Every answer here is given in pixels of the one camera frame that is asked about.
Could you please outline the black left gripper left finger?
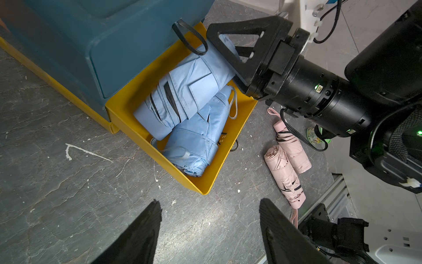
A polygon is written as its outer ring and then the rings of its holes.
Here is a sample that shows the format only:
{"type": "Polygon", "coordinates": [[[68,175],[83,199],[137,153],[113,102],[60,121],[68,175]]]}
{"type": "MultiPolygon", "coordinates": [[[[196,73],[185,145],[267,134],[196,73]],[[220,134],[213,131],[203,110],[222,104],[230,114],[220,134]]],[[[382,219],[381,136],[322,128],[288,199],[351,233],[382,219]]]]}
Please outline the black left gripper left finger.
{"type": "Polygon", "coordinates": [[[152,264],[155,257],[162,209],[153,200],[94,264],[152,264]]]}

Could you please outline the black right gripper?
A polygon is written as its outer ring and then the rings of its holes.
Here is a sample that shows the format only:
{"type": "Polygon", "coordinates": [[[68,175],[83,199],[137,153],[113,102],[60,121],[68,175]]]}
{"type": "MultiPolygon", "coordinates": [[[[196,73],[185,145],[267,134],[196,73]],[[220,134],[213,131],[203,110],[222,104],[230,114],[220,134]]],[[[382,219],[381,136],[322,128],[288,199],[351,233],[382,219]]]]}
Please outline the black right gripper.
{"type": "Polygon", "coordinates": [[[309,32],[289,31],[293,22],[280,16],[230,23],[214,23],[207,40],[235,71],[245,94],[280,104],[288,114],[301,115],[334,136],[349,137],[364,131],[373,120],[370,103],[350,82],[306,60],[301,52],[309,32]],[[223,43],[229,35],[252,35],[253,47],[223,43]]]}

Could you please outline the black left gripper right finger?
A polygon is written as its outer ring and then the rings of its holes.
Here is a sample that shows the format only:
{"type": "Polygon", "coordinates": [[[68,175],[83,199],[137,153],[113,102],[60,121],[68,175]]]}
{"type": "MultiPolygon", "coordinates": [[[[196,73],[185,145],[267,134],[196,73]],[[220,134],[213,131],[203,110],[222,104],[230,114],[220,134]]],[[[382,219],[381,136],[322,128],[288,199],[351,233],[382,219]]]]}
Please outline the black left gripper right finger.
{"type": "Polygon", "coordinates": [[[330,262],[293,226],[270,199],[261,199],[259,214],[268,263],[328,264],[330,262]]]}

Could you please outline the blue umbrella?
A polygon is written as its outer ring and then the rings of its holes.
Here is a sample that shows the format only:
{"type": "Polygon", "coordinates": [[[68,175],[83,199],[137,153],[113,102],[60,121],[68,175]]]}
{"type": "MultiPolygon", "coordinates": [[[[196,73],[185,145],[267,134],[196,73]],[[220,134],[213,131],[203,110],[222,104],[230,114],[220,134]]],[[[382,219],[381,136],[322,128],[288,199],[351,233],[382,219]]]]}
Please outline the blue umbrella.
{"type": "Polygon", "coordinates": [[[164,139],[177,125],[191,119],[217,93],[231,94],[228,83],[234,71],[209,41],[199,49],[206,47],[205,55],[191,53],[162,77],[135,110],[136,120],[155,139],[164,139]]]}
{"type": "Polygon", "coordinates": [[[192,118],[173,129],[163,156],[185,175],[201,177],[218,150],[232,106],[237,107],[237,93],[227,85],[192,118]]]}

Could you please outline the teal and yellow drawer box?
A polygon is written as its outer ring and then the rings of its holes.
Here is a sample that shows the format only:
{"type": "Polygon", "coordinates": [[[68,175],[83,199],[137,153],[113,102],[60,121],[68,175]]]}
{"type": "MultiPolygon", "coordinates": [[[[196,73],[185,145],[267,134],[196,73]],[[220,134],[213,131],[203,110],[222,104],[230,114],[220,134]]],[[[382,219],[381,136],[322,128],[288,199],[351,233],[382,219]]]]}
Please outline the teal and yellow drawer box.
{"type": "Polygon", "coordinates": [[[173,166],[133,113],[188,54],[172,30],[201,35],[212,1],[2,1],[1,47],[111,133],[122,131],[184,187],[207,195],[256,106],[238,95],[237,118],[199,178],[173,166]]]}

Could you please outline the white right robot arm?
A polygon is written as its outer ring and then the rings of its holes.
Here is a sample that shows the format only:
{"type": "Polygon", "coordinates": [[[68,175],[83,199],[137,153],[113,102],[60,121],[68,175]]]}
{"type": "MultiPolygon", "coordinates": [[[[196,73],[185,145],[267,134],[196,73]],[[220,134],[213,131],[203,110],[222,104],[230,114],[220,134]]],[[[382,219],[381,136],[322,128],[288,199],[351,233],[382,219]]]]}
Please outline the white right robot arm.
{"type": "Polygon", "coordinates": [[[247,96],[315,124],[322,141],[351,140],[349,155],[382,181],[422,191],[422,3],[415,2],[355,57],[341,78],[306,60],[309,33],[279,16],[211,24],[207,39],[247,96]]]}

